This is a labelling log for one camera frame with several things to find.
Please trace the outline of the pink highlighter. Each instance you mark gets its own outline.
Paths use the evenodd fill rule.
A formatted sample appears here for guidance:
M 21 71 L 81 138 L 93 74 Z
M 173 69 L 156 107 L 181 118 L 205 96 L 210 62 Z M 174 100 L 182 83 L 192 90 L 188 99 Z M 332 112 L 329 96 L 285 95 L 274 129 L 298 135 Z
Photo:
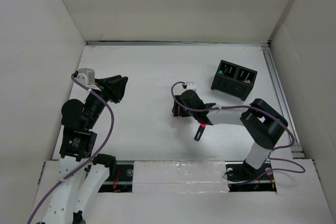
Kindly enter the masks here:
M 180 116 L 180 108 L 179 108 L 179 107 L 176 107 L 176 108 L 175 108 L 174 116 L 175 116 L 175 117 L 179 117 L 179 116 Z

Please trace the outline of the red cap black highlighter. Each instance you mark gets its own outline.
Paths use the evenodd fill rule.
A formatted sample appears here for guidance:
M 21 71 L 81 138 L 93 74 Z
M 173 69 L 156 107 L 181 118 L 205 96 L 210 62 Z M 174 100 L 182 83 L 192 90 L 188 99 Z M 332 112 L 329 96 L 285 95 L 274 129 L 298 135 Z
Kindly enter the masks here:
M 206 125 L 205 124 L 200 124 L 198 129 L 197 129 L 197 132 L 195 134 L 195 137 L 194 137 L 194 140 L 196 141 L 200 141 L 203 133 L 204 133 L 204 130 L 206 128 Z

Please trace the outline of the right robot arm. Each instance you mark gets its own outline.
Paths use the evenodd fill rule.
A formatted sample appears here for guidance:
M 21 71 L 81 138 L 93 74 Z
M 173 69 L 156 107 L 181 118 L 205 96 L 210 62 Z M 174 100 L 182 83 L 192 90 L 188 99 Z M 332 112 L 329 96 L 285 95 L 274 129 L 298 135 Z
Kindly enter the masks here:
M 217 106 L 204 103 L 194 90 L 172 96 L 175 117 L 192 117 L 201 125 L 245 127 L 254 143 L 243 163 L 226 173 L 227 178 L 234 182 L 256 179 L 265 171 L 266 159 L 288 127 L 286 119 L 262 99 L 255 99 L 250 105 Z

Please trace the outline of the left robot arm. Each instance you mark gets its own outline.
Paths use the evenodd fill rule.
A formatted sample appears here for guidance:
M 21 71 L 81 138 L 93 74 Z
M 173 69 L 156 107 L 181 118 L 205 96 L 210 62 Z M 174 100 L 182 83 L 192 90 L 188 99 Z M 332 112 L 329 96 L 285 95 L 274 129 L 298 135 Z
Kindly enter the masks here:
M 122 100 L 128 77 L 117 75 L 84 84 L 85 78 L 79 72 L 71 76 L 75 84 L 88 92 L 85 101 L 70 99 L 61 108 L 64 130 L 59 179 L 41 200 L 51 198 L 41 223 L 85 223 L 100 187 L 117 175 L 116 158 L 102 154 L 102 147 L 93 149 L 98 135 L 92 129 L 103 110 L 108 109 L 111 125 L 106 138 L 110 138 L 114 114 L 109 103 Z

